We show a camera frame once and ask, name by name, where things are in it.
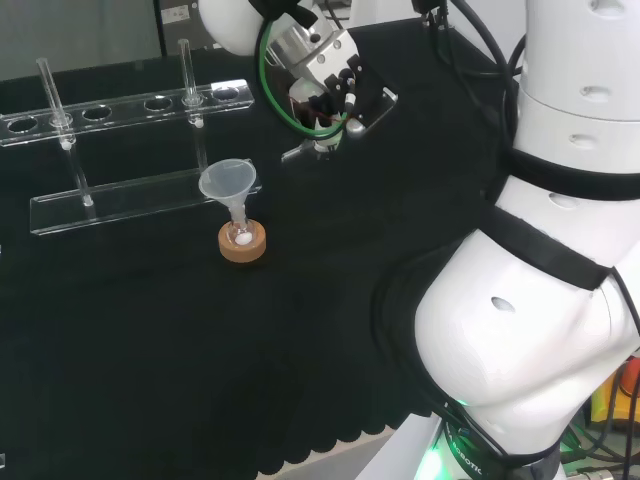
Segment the cable connector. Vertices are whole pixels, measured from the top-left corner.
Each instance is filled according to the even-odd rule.
[[[413,10],[420,15],[427,15],[440,6],[439,0],[411,0]]]
[[[347,87],[349,89],[344,99],[344,111],[348,116],[353,114],[353,109],[356,107],[356,81],[353,78],[347,79]]]

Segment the robot end effector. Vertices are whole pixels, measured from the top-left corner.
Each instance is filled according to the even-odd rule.
[[[292,77],[291,109],[307,129],[326,131],[342,116],[350,136],[359,137],[397,101],[362,62],[349,32],[334,31],[314,0],[200,0],[200,14],[211,36],[236,55],[254,55],[265,20],[273,22],[269,63]]]

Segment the black table surface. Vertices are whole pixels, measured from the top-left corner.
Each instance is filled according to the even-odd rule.
[[[59,146],[0,149],[0,478],[253,479],[425,413],[374,346],[372,290],[396,259],[474,228],[495,135],[420,22],[354,37],[400,99],[332,159],[281,165],[299,140],[255,87],[250,110],[209,117],[210,161],[251,158],[264,186],[247,207],[268,232],[254,266],[221,257],[214,204],[33,236],[29,199],[73,189]],[[253,85],[248,58],[194,64],[198,83]],[[177,58],[55,78],[66,103],[181,85]],[[498,100],[499,82],[477,87]],[[5,114],[45,105],[38,78],[0,84]],[[184,121],[78,139],[91,185],[193,168],[192,149]],[[415,298],[450,253],[421,264]]]

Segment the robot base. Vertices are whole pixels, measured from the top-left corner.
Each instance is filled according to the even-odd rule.
[[[454,458],[438,416],[410,415],[356,480],[470,480]],[[562,466],[553,480],[566,480]]]

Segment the white funnel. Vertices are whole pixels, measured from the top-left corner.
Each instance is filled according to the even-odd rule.
[[[202,172],[199,186],[205,196],[229,208],[234,223],[246,228],[244,201],[255,181],[253,164],[233,158],[214,163]]]

